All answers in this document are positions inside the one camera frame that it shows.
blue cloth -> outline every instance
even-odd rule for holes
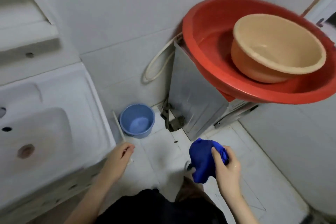
[[[229,163],[228,154],[223,146],[216,141],[197,139],[189,149],[191,165],[196,168],[192,174],[195,183],[206,183],[209,176],[216,178],[215,161],[211,153],[212,147],[215,147],[219,152],[225,165]]]

red plastic basin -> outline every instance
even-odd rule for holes
[[[254,13],[277,15],[308,29],[325,47],[325,65],[313,73],[275,84],[256,82],[243,75],[231,60],[232,29],[238,19]],[[336,92],[334,43],[314,24],[283,7],[260,0],[205,0],[184,17],[183,37],[202,75],[219,91],[235,98],[257,103],[306,104]]]

tan plastic basin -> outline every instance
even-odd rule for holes
[[[326,51],[312,33],[275,15],[244,16],[236,22],[233,35],[234,64],[259,82],[283,82],[312,73],[326,61]]]

blue plastic bucket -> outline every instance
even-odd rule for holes
[[[147,137],[155,122],[153,110],[145,104],[133,104],[120,114],[119,123],[122,130],[136,138]]]

hand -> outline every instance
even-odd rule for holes
[[[216,180],[219,191],[226,203],[233,203],[242,198],[239,186],[241,166],[235,153],[229,146],[223,146],[229,155],[229,164],[224,165],[221,155],[215,147],[211,148],[211,153],[216,165]]]
[[[97,178],[100,186],[109,189],[122,177],[134,148],[135,146],[131,143],[123,143],[110,152]]]

